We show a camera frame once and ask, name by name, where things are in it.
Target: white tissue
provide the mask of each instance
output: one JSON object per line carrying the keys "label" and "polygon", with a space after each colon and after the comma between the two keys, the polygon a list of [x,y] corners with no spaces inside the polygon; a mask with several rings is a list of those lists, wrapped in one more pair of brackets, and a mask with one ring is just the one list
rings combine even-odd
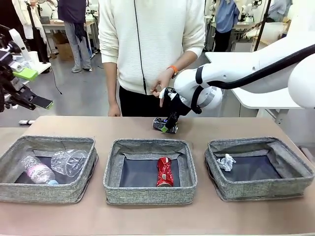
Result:
{"label": "white tissue", "polygon": [[233,163],[236,163],[236,161],[229,154],[226,154],[221,160],[217,159],[217,163],[221,169],[224,169],[225,171],[231,171],[233,168]]}

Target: basket rim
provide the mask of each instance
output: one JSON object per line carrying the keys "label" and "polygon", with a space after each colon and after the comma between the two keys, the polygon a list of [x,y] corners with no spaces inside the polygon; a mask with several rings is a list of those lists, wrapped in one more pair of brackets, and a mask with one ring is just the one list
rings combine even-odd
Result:
{"label": "basket rim", "polygon": [[[86,139],[86,140],[90,140],[92,141],[92,146],[90,148],[90,151],[88,153],[87,156],[87,160],[90,159],[90,157],[92,156],[92,152],[95,150],[95,139],[94,138],[90,138],[90,137],[71,137],[71,136],[46,136],[46,135],[24,135],[19,137],[5,152],[2,156],[0,156],[0,161],[2,159],[2,157],[4,157],[8,152],[10,152],[15,146],[16,143],[18,141],[21,141],[25,138],[45,138],[45,139],[49,139],[49,138],[58,138],[61,140],[66,140],[66,139]],[[86,166],[88,165],[88,161],[86,161],[82,167],[82,170],[86,169]],[[49,185],[49,184],[33,184],[33,183],[0,183],[0,187],[2,186],[21,186],[21,187],[33,187],[33,188],[62,188],[62,187],[70,187],[73,185],[76,185],[81,179],[82,179],[82,175],[83,175],[83,171],[80,172],[78,178],[71,182],[71,183],[67,183],[67,184],[54,184],[54,185]]]}
{"label": "basket rim", "polygon": [[[301,164],[307,169],[307,171],[309,172],[309,176],[307,177],[297,177],[297,178],[280,178],[280,179],[261,179],[261,180],[248,180],[248,181],[237,181],[237,182],[234,182],[234,181],[230,181],[228,180],[225,175],[223,174],[221,168],[219,167],[218,163],[216,162],[216,159],[214,159],[214,154],[210,148],[210,144],[213,144],[213,143],[217,143],[217,142],[229,142],[229,141],[232,141],[232,143],[238,141],[238,143],[240,143],[239,141],[243,140],[244,143],[245,141],[248,141],[248,139],[252,139],[252,140],[270,140],[270,139],[273,139],[273,140],[276,140],[278,141],[291,155],[293,155],[295,158],[298,158],[299,161],[301,161]],[[269,183],[271,180],[272,182],[290,182],[290,181],[298,181],[298,182],[302,182],[302,181],[306,181],[306,180],[311,180],[311,179],[314,179],[314,176],[315,176],[315,173],[313,172],[313,170],[306,164],[306,162],[300,158],[295,152],[293,152],[282,140],[280,140],[279,138],[276,138],[276,137],[272,137],[272,136],[265,136],[265,137],[252,137],[252,138],[240,138],[240,139],[218,139],[218,140],[212,140],[208,143],[208,148],[206,150],[206,153],[207,151],[210,153],[210,158],[212,158],[214,161],[215,161],[215,167],[218,169],[219,171],[219,174],[220,174],[220,177],[223,178],[223,180],[230,184],[230,185],[239,185],[239,184],[249,184],[249,183]]]}
{"label": "basket rim", "polygon": [[188,154],[190,155],[189,160],[191,161],[191,167],[192,167],[192,174],[194,176],[195,181],[193,182],[192,186],[188,186],[188,187],[172,187],[171,189],[175,190],[189,190],[189,189],[195,189],[197,187],[197,183],[198,183],[198,179],[197,179],[197,172],[196,172],[196,167],[193,161],[193,157],[192,157],[192,153],[191,150],[189,148],[188,142],[184,141],[184,140],[178,140],[178,139],[115,139],[111,145],[110,148],[110,152],[108,154],[108,158],[107,158],[107,164],[106,164],[106,168],[105,168],[105,172],[104,172],[104,176],[103,176],[103,185],[105,187],[106,190],[124,190],[124,191],[134,191],[134,190],[156,190],[156,189],[170,189],[169,187],[137,187],[137,188],[132,188],[132,187],[111,187],[109,185],[107,185],[106,183],[106,175],[108,173],[108,168],[109,168],[109,163],[110,163],[110,159],[111,159],[111,155],[112,155],[112,151],[113,151],[113,146],[119,142],[119,141],[128,141],[128,140],[133,140],[133,141],[172,141],[172,142],[181,142],[183,144],[185,144],[188,148]]}

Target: pink bottle label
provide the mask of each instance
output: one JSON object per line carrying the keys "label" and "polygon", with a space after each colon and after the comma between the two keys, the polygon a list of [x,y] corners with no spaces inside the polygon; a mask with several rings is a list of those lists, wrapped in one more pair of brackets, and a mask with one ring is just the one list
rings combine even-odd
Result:
{"label": "pink bottle label", "polygon": [[28,171],[26,171],[26,174],[31,178],[33,179],[33,175],[36,173],[36,172],[40,172],[42,170],[44,170],[46,167],[46,165],[44,164],[38,164],[36,166],[33,166],[32,168],[30,168]]}

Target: crushed can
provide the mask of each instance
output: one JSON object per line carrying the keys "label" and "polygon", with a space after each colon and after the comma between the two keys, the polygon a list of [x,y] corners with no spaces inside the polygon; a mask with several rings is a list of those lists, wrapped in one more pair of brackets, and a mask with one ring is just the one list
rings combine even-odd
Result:
{"label": "crushed can", "polygon": [[153,120],[153,129],[161,131],[163,133],[170,133],[170,134],[176,134],[178,131],[178,126],[175,125],[173,128],[168,129],[168,130],[164,130],[165,129],[165,125],[167,123],[166,119],[162,119],[162,118],[155,118]]}
{"label": "crushed can", "polygon": [[174,179],[172,175],[171,164],[172,160],[168,157],[161,157],[158,160],[157,187],[173,187]]}

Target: blue shirt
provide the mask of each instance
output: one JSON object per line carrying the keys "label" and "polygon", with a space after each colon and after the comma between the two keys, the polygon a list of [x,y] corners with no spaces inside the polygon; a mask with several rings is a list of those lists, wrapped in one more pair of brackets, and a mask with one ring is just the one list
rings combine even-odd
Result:
{"label": "blue shirt", "polygon": [[268,11],[268,17],[275,22],[282,22],[287,8],[287,0],[275,0]]}
{"label": "blue shirt", "polygon": [[59,0],[58,18],[68,23],[85,23],[86,0]]}
{"label": "blue shirt", "polygon": [[232,30],[233,26],[238,22],[240,11],[237,9],[233,0],[226,3],[226,0],[221,0],[216,13],[216,28],[220,33],[226,33]]}

